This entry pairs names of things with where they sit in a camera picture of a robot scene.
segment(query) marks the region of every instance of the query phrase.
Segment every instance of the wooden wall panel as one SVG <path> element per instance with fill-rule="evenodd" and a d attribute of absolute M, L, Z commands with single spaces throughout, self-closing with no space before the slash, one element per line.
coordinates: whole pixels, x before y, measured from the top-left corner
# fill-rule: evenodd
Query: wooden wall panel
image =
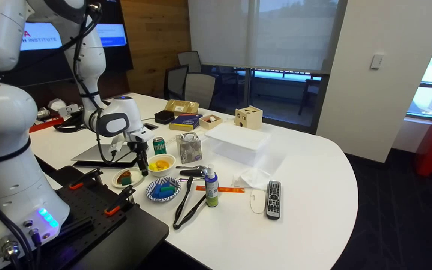
<path fill-rule="evenodd" d="M 133 70 L 130 90 L 163 97 L 165 70 L 191 50 L 187 0 L 121 0 Z"/>

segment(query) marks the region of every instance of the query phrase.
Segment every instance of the monitor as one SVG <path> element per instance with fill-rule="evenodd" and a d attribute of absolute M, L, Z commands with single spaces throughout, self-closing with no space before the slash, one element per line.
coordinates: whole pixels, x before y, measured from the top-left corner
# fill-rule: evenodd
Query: monitor
<path fill-rule="evenodd" d="M 99 2 L 103 16 L 95 31 L 98 32 L 106 55 L 106 71 L 124 72 L 132 69 L 132 60 L 120 0 L 89 0 Z M 48 22 L 27 22 L 21 44 L 19 62 L 15 69 L 33 63 L 61 47 L 58 31 Z M 73 79 L 64 53 L 43 60 L 34 66 L 12 72 L 3 82 L 17 87 L 31 86 Z"/>

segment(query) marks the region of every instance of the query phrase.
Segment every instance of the spray bottle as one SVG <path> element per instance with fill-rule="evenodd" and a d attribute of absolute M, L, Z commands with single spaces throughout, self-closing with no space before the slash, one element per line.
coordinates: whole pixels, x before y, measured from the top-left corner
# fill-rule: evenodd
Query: spray bottle
<path fill-rule="evenodd" d="M 208 174 L 205 176 L 204 181 L 206 183 L 206 204 L 209 207 L 215 207 L 218 205 L 219 183 L 212 164 L 208 165 Z"/>

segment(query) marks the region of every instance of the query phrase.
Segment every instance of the soda can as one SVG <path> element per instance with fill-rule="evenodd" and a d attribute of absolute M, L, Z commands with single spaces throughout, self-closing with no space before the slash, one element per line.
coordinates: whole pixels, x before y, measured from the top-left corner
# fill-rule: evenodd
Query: soda can
<path fill-rule="evenodd" d="M 156 137 L 153 139 L 154 154 L 166 154 L 166 144 L 163 137 Z"/>

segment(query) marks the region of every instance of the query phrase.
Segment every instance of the tv remote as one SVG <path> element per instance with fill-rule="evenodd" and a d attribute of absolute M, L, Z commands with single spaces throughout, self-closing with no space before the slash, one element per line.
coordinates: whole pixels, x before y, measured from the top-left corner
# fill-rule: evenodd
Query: tv remote
<path fill-rule="evenodd" d="M 272 220 L 281 217 L 281 182 L 269 181 L 266 217 Z"/>

